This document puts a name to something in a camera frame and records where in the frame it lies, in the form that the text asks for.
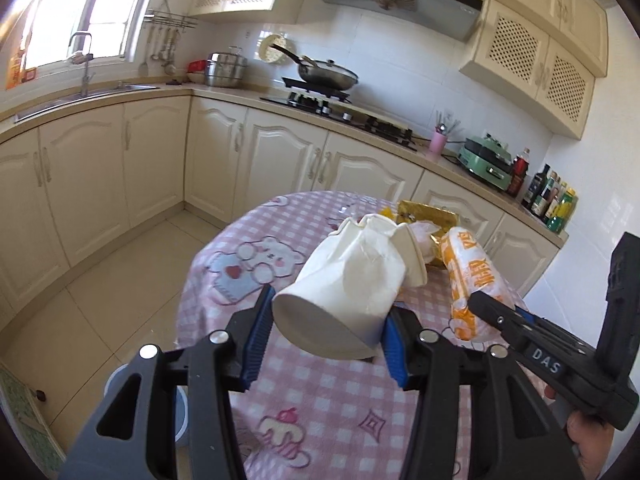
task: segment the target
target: kitchen sink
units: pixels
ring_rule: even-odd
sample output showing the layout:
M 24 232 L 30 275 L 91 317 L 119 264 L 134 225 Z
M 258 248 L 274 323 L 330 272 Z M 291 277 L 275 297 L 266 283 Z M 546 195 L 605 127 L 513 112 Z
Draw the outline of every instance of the kitchen sink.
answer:
M 37 106 L 33 106 L 31 108 L 27 108 L 15 115 L 15 122 L 19 123 L 25 119 L 33 117 L 34 115 L 41 114 L 43 112 L 48 112 L 49 110 L 53 110 L 54 108 L 59 108 L 64 105 L 68 105 L 71 103 L 75 103 L 78 101 L 83 101 L 85 99 L 91 99 L 93 97 L 100 97 L 104 95 L 112 95 L 112 94 L 122 94 L 123 92 L 135 92 L 139 90 L 155 90 L 159 88 L 158 86 L 151 85 L 130 85 L 130 84 L 119 84 L 115 88 L 100 88 L 95 90 L 89 90 L 89 93 L 86 97 L 78 94 L 71 94 L 59 99 L 54 99 L 53 101 L 47 101 L 46 103 L 39 104 Z

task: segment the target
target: human hand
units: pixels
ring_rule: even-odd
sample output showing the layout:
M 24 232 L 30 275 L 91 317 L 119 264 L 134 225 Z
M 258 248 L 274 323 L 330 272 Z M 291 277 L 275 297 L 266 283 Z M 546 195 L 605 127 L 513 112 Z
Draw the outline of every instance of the human hand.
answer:
M 549 399 L 556 398 L 556 392 L 548 385 L 545 387 L 545 395 Z M 580 450 L 578 464 L 585 480 L 595 480 L 609 455 L 613 426 L 575 410 L 567 419 L 566 432 Z

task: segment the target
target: pink utensil holder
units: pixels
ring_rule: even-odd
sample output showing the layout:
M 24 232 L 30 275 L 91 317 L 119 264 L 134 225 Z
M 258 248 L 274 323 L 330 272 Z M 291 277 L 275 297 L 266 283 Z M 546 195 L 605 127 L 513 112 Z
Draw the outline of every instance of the pink utensil holder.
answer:
M 444 150 L 444 145 L 447 143 L 447 136 L 441 134 L 440 132 L 434 132 L 431 137 L 431 142 L 429 143 L 429 151 L 431 153 L 435 153 L 436 155 L 440 155 L 442 150 Z

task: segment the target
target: green electric grill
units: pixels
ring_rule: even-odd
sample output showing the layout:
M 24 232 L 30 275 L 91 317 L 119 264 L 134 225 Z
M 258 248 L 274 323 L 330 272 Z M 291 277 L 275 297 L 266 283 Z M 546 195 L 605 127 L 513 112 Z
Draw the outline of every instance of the green electric grill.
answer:
M 458 153 L 460 164 L 473 175 L 503 191 L 511 183 L 511 154 L 490 134 L 469 137 Z

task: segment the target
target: faucet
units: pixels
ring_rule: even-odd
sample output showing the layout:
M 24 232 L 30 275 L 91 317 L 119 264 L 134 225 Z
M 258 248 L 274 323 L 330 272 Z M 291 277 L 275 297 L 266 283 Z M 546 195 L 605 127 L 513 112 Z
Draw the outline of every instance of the faucet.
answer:
M 71 46 L 71 44 L 74 41 L 74 38 L 76 36 L 87 36 L 89 37 L 89 49 L 87 50 L 87 53 L 84 54 L 84 56 L 78 56 L 78 57 L 70 57 L 70 61 L 71 63 L 75 64 L 75 65 L 79 65 L 81 63 L 84 63 L 84 75 L 82 76 L 82 86 L 80 89 L 80 96 L 81 97 L 88 97 L 89 95 L 89 81 L 91 81 L 91 78 L 94 76 L 93 74 L 91 74 L 89 76 L 89 62 L 94 58 L 94 55 L 91 54 L 91 43 L 93 41 L 93 37 L 91 35 L 91 33 L 88 30 L 76 30 L 71 37 L 69 38 L 69 46 Z

